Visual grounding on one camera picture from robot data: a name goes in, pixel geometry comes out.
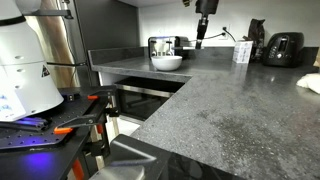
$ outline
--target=white wall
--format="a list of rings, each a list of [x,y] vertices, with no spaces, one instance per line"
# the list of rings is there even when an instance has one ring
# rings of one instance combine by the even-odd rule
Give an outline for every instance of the white wall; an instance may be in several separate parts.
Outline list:
[[[187,36],[194,40],[200,14],[195,1],[185,8],[182,2],[139,8],[140,43],[148,46],[151,36]],[[220,0],[216,15],[209,15],[206,37],[222,32],[230,25],[236,40],[248,35],[252,18],[266,19],[265,44],[277,32],[303,32],[305,46],[320,45],[320,0]],[[203,46],[233,46],[231,38],[210,39]]]

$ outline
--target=oven door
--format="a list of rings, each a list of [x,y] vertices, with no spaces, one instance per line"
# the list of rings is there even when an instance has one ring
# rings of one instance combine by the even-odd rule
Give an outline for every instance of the oven door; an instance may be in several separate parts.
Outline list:
[[[145,121],[161,105],[163,105],[173,93],[145,89],[140,87],[116,84],[118,89],[119,107],[121,119],[128,121]]]

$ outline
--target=toaster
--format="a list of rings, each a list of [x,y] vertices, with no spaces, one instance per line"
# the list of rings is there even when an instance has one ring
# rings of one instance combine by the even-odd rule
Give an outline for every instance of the toaster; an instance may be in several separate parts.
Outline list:
[[[267,45],[262,63],[267,66],[296,67],[302,62],[304,36],[299,32],[274,34]]]
[[[156,36],[148,39],[149,58],[152,56],[182,56],[185,59],[187,51],[183,50],[188,46],[187,37],[183,36]]]

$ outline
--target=white container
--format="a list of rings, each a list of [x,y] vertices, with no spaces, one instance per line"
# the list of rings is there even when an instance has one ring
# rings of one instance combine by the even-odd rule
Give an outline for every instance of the white container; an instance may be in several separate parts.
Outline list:
[[[153,56],[151,57],[153,66],[160,71],[173,71],[181,65],[181,56]]]
[[[236,63],[249,63],[253,41],[236,42],[232,60]]]

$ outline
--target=orange handle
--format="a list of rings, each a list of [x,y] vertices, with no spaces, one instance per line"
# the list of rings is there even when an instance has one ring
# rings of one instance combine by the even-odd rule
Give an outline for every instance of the orange handle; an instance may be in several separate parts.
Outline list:
[[[72,128],[54,128],[53,133],[54,134],[68,134],[72,131]]]
[[[72,171],[76,178],[76,180],[83,180],[84,179],[84,173],[82,170],[81,163],[79,159],[76,159],[76,161],[72,165]]]
[[[99,96],[88,96],[88,100],[96,100],[99,99]]]
[[[98,125],[96,125],[96,127],[97,127],[98,133],[99,134],[103,134],[103,126],[102,126],[102,124],[98,124]]]

